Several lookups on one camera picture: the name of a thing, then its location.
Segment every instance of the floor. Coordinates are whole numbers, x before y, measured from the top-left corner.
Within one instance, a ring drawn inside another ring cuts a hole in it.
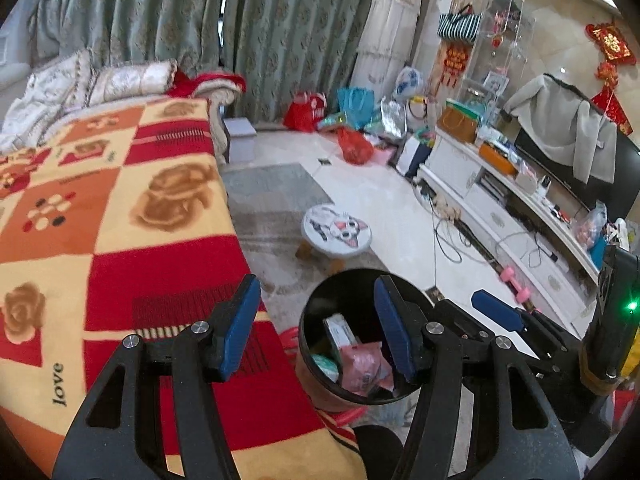
[[[330,164],[323,165],[319,159]],[[334,136],[299,132],[260,132],[255,160],[230,166],[270,166],[301,164],[331,199],[354,216],[369,223],[373,232],[372,250],[387,268],[420,290],[436,285],[443,295],[476,316],[499,335],[508,335],[522,351],[528,347],[514,333],[508,333],[471,307],[471,295],[484,288],[506,303],[516,306],[511,291],[474,249],[465,247],[452,226],[450,240],[462,254],[462,262],[450,261],[437,245],[434,217],[414,195],[414,188],[388,166],[369,163],[353,166],[342,158]],[[440,234],[447,234],[441,226]],[[444,250],[459,260],[451,248]]]

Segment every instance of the striped handbag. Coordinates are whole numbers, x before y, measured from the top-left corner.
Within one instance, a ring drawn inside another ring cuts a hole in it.
[[[440,15],[438,36],[451,43],[474,44],[482,14],[474,14],[471,4],[460,9],[460,12],[447,12]]]

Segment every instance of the cat stool cover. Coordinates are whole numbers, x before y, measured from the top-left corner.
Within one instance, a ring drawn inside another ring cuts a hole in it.
[[[333,204],[313,206],[302,219],[302,236],[296,256],[308,259],[315,248],[331,258],[330,274],[344,269],[344,260],[363,253],[371,245],[369,225]]]

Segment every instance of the trash can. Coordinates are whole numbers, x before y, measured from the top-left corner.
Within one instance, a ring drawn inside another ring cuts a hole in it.
[[[425,295],[407,280],[377,269],[349,269],[325,279],[311,293],[300,317],[296,375],[314,406],[327,412],[344,412],[363,405],[386,404],[402,399],[415,390],[396,367],[380,325],[373,302],[373,285],[380,276],[393,279],[402,298],[424,312],[431,307]],[[382,341],[382,355],[394,372],[394,390],[378,388],[363,397],[345,390],[331,381],[316,365],[312,354],[330,355],[330,342],[323,321],[333,314],[342,314],[353,334],[362,343]]]

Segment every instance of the metal bolt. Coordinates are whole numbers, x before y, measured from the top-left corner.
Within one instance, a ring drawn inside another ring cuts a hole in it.
[[[206,321],[196,321],[191,325],[191,331],[194,334],[204,334],[207,330],[209,330],[209,323]]]
[[[495,338],[495,343],[498,345],[498,348],[502,348],[503,350],[511,348],[511,339],[503,335],[499,335]]]
[[[427,332],[433,335],[440,335],[444,332],[444,327],[437,321],[430,321],[427,323]]]
[[[139,343],[140,338],[135,334],[129,334],[122,340],[124,348],[133,348],[134,346],[138,346]]]

